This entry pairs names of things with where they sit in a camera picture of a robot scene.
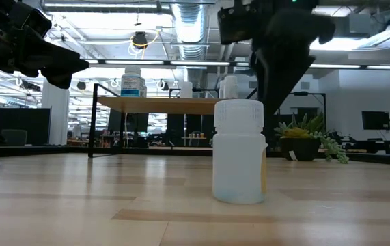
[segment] succulent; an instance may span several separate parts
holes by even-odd
[[[335,155],[340,163],[348,163],[349,158],[345,152],[342,152],[342,148],[334,139],[330,139],[326,136],[326,133],[322,132],[323,128],[324,116],[322,114],[317,115],[308,122],[306,114],[301,123],[297,123],[293,115],[292,123],[289,125],[284,122],[279,123],[279,127],[275,128],[274,131],[279,133],[281,137],[319,139],[321,144],[326,148],[325,156],[327,161],[331,161],[332,155]]]

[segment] table leg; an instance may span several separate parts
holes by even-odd
[[[93,85],[93,105],[92,105],[92,125],[90,126],[88,158],[93,158],[94,153],[94,133],[96,131],[96,114],[98,111],[98,84]]]

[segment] plant pot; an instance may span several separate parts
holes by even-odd
[[[320,146],[319,139],[281,138],[279,142],[281,153],[289,161],[312,161]]]

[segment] label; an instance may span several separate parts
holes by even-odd
[[[262,171],[260,172],[262,174],[261,184],[262,184],[262,193],[263,194],[266,194],[266,189],[267,189],[267,184],[266,184],[266,176],[267,176],[266,169],[267,168],[268,168],[268,166],[266,164],[266,149],[264,149],[263,153],[262,153]]]
[[[140,90],[143,86],[144,79],[141,77],[122,77],[122,89],[136,89]]]
[[[120,92],[120,96],[134,96],[134,97],[140,97],[141,92],[140,90],[122,90]]]
[[[290,158],[292,158],[293,161],[298,161],[298,159],[296,158],[295,152],[289,151],[289,155],[290,155]]]

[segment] ceiling beam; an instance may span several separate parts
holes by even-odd
[[[380,6],[390,7],[390,0],[319,0],[319,6]]]

